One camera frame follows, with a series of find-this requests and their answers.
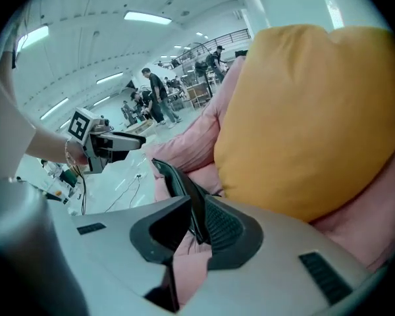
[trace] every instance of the pink fabric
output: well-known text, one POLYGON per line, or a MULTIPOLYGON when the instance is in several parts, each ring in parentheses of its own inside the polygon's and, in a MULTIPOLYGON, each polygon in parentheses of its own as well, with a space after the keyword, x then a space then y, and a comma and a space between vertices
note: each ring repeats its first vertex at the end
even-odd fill
POLYGON ((312 225, 378 269, 395 251, 395 155, 363 193, 312 225))
MULTIPOLYGON (((221 193, 213 148, 243 65, 237 59, 208 107, 173 140, 150 147, 148 157, 162 159, 188 173, 210 193, 221 193)), ((165 181, 154 168, 156 200, 170 197, 165 181)), ((357 198, 312 224, 340 244, 368 269, 378 269, 395 251, 395 155, 378 177, 357 198)), ((179 303, 184 305, 206 277, 210 246, 197 245, 189 232, 174 257, 179 303)))
MULTIPOLYGON (((149 160, 155 157, 185 173, 213 163, 213 149, 220 125, 223 123, 243 63, 243 57, 235 60, 218 92, 183 134, 179 134, 167 143, 153 145, 146 149, 149 160)), ((155 177, 161 177, 157 169, 153 168, 153 171, 155 177)))

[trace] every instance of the ceiling light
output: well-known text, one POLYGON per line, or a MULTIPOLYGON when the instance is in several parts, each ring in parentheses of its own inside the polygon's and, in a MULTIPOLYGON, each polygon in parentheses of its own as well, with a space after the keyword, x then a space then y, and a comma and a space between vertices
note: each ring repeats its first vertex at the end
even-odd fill
POLYGON ((95 107, 96 105, 103 103, 104 101, 108 100, 110 96, 107 96, 106 98, 103 98, 101 101, 98 101, 97 103, 94 103, 92 106, 95 107))
POLYGON ((127 12, 124 16, 125 20, 136 20, 136 21, 146 21, 153 22, 156 24, 169 24, 171 19, 163 18, 161 16, 145 14, 145 13, 137 13, 137 12, 127 12))
POLYGON ((50 110, 48 110, 44 115, 42 115, 40 119, 43 120, 45 117, 47 117, 49 114, 51 114, 55 109, 57 109, 62 104, 66 103, 67 101, 68 101, 68 98, 65 98, 64 100, 62 100, 61 102, 56 104, 54 107, 52 107, 50 110))
POLYGON ((33 30, 19 39, 16 51, 19 52, 21 49, 32 45, 45 36, 48 36, 48 26, 42 26, 41 28, 33 30))
POLYGON ((65 122, 64 124, 62 124, 62 125, 60 126, 60 128, 64 128, 68 123, 70 123, 70 119, 68 119, 67 122, 65 122))
POLYGON ((108 80, 112 80, 113 78, 116 78, 116 77, 119 77, 119 76, 122 76, 122 75, 123 75, 123 73, 122 73, 122 72, 119 72, 119 73, 117 73, 117 74, 114 74, 114 75, 111 75, 111 76, 102 78, 102 79, 100 79, 100 80, 97 81, 97 84, 104 83, 104 82, 106 82, 106 81, 108 81, 108 80))

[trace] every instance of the gray plastic panel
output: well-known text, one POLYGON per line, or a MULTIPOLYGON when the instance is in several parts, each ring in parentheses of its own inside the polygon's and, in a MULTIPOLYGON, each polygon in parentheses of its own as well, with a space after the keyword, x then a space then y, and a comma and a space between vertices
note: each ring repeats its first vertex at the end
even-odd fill
POLYGON ((144 296, 161 284, 166 267, 143 259, 130 241, 130 229, 141 218, 175 203, 178 199, 172 198, 157 205, 145 205, 124 211, 72 218, 76 227, 94 223, 106 226, 97 232, 82 235, 88 253, 120 281, 129 285, 135 293, 144 296))
POLYGON ((184 307, 184 315, 313 315, 329 309, 298 258, 312 251, 318 251, 353 289, 369 277, 361 263, 310 225, 258 207, 216 199, 255 218, 264 241, 239 269, 209 271, 184 307))

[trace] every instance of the pants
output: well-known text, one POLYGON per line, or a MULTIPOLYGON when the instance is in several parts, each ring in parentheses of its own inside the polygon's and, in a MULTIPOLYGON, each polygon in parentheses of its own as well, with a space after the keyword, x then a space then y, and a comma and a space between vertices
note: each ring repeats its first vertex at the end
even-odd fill
POLYGON ((212 69, 213 69, 213 72, 215 73, 215 75, 217 75, 219 82, 222 83, 224 80, 224 74, 216 66, 214 66, 212 69))
POLYGON ((152 108, 150 109, 151 116, 160 123, 164 120, 164 116, 161 112, 161 108, 157 102, 152 102, 152 108))
POLYGON ((164 115, 166 115, 172 123, 176 122, 176 119, 179 119, 180 117, 175 114, 169 107, 169 99, 166 97, 161 100, 159 106, 161 107, 161 110, 163 111, 164 115))

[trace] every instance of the wire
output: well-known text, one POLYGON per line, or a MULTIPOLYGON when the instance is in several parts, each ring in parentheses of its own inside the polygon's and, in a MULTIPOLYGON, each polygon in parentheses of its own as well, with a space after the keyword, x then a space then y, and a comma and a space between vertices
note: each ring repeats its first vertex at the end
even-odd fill
POLYGON ((132 206, 132 201, 133 201, 134 197, 136 197, 136 194, 138 194, 139 187, 140 187, 140 178, 138 177, 138 187, 136 188, 136 192, 134 192, 134 196, 130 200, 129 208, 131 208, 131 206, 132 206))
POLYGON ((127 186, 127 189, 125 189, 124 191, 123 191, 123 193, 121 193, 121 195, 116 199, 116 200, 114 200, 114 202, 111 204, 111 206, 110 207, 108 207, 105 211, 104 211, 104 213, 106 213, 106 212, 108 212, 114 205, 115 205, 115 203, 123 196, 123 194, 125 194, 128 190, 129 190, 129 188, 131 187, 131 185, 133 185, 133 183, 135 182, 135 180, 136 179, 138 179, 138 181, 139 181, 139 178, 138 177, 135 177, 134 179, 133 179, 133 181, 131 181, 131 183, 127 186))
POLYGON ((85 176, 84 176, 83 172, 79 169, 78 165, 75 165, 73 167, 73 169, 78 174, 78 176, 80 178, 82 178, 82 182, 84 185, 84 194, 82 196, 82 215, 85 215, 86 214, 86 181, 85 181, 85 176))

